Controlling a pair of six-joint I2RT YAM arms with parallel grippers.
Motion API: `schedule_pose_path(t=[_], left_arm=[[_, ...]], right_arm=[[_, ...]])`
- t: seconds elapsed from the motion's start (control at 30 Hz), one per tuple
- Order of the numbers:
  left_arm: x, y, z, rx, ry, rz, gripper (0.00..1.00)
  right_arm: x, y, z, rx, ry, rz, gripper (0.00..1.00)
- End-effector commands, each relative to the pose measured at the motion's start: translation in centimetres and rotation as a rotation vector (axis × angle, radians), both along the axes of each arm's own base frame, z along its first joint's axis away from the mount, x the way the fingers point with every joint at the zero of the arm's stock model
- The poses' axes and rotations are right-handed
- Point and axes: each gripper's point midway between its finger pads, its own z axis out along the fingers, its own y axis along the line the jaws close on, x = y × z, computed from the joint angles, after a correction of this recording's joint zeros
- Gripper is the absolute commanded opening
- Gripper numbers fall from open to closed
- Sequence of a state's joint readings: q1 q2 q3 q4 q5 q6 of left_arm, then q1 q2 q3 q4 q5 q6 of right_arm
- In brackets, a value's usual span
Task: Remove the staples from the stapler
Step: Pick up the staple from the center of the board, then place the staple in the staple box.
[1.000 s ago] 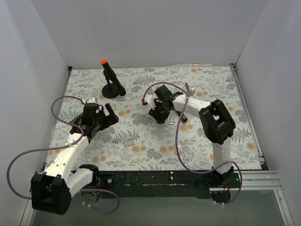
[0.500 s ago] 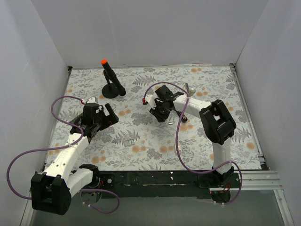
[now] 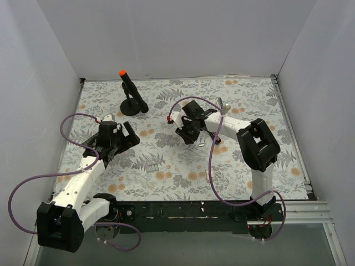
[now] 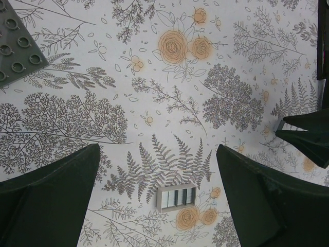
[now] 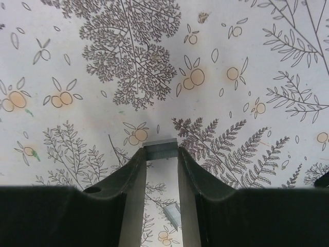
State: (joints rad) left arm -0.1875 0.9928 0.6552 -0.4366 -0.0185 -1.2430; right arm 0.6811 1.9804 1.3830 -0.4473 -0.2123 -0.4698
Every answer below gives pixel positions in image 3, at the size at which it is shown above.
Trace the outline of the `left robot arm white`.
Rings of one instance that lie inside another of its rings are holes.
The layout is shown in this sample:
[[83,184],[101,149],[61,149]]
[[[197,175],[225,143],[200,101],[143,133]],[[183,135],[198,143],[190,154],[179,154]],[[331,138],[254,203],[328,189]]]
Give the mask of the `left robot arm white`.
[[129,122],[119,124],[109,115],[99,122],[98,132],[81,144],[85,151],[78,173],[50,203],[42,203],[37,209],[39,245],[74,253],[85,231],[96,222],[116,226],[120,211],[114,205],[115,196],[99,193],[89,202],[85,199],[109,162],[139,142]]

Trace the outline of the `black stapler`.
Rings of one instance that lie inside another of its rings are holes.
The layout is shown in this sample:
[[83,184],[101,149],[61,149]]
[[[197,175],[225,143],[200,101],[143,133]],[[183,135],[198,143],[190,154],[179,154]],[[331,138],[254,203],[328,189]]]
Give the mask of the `black stapler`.
[[214,140],[215,145],[221,144],[221,139],[216,135],[215,132],[207,131],[212,140]]

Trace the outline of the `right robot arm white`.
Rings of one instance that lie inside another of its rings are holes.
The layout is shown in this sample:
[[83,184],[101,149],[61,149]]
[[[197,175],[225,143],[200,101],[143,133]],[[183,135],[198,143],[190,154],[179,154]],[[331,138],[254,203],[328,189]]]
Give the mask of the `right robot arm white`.
[[204,110],[197,97],[190,97],[181,112],[170,110],[168,124],[176,124],[176,133],[187,145],[193,144],[200,132],[206,131],[212,136],[212,143],[217,143],[219,135],[236,140],[244,162],[251,169],[252,194],[244,203],[222,202],[233,208],[245,207],[257,220],[266,219],[275,205],[276,191],[272,189],[272,176],[275,162],[281,148],[263,119],[244,121],[227,115],[230,106],[218,106]]

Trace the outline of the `beige stapler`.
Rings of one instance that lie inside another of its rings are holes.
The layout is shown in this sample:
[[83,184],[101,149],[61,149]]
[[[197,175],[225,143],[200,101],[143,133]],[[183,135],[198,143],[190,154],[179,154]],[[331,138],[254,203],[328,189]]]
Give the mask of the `beige stapler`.
[[226,115],[231,110],[231,106],[229,104],[225,104],[221,98],[217,98],[216,103],[221,109],[223,115]]

